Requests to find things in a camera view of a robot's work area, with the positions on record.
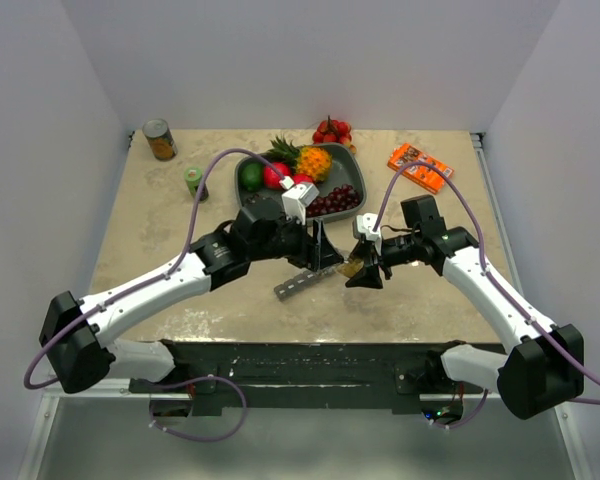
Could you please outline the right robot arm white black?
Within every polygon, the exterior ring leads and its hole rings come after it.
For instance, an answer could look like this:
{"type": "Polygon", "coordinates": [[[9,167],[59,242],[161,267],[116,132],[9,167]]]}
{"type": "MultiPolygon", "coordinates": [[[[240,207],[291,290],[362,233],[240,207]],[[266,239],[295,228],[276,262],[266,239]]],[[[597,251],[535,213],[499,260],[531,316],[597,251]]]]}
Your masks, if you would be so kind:
{"type": "Polygon", "coordinates": [[[458,383],[473,384],[498,394],[523,420],[579,397],[584,376],[572,360],[584,359],[581,333],[557,326],[527,302],[481,258],[478,241],[465,228],[446,226],[432,196],[401,207],[407,231],[393,238],[382,236],[377,215],[355,217],[352,259],[359,269],[347,287],[380,289],[394,266],[429,265],[470,301],[504,348],[498,354],[463,341],[437,345],[427,353],[419,386],[446,393],[458,383]]]}

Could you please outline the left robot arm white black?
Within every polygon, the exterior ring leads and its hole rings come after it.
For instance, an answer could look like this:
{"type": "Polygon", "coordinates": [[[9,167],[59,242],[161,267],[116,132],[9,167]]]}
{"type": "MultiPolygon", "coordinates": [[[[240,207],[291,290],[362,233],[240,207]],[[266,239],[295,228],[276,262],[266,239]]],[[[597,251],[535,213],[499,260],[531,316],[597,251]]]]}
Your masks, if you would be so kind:
{"type": "Polygon", "coordinates": [[[313,272],[344,261],[321,220],[305,223],[272,199],[258,200],[145,275],[81,300],[69,291],[53,297],[39,336],[42,353],[68,394],[115,377],[176,392],[186,383],[187,368],[172,347],[124,341],[122,335],[177,303],[246,276],[252,263],[274,259],[313,272]]]}

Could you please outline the clear pill bottle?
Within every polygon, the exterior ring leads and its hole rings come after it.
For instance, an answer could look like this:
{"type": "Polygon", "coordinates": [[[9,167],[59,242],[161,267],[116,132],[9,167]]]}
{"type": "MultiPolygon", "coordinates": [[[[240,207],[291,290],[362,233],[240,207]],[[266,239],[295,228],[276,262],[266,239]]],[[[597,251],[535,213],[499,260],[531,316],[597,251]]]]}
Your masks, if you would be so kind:
{"type": "Polygon", "coordinates": [[[349,257],[344,263],[337,266],[336,271],[348,279],[353,278],[364,267],[364,260],[358,257],[349,257]]]}

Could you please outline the grey weekly pill organizer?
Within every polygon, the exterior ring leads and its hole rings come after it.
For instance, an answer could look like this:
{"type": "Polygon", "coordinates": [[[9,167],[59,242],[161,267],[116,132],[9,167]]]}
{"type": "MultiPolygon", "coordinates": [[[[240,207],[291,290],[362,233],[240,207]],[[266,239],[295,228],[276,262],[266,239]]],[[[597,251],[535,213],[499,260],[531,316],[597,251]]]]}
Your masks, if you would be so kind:
{"type": "Polygon", "coordinates": [[[286,280],[273,288],[273,292],[279,301],[285,301],[292,296],[318,284],[336,272],[335,267],[325,268],[319,271],[304,270],[300,274],[286,280]]]}

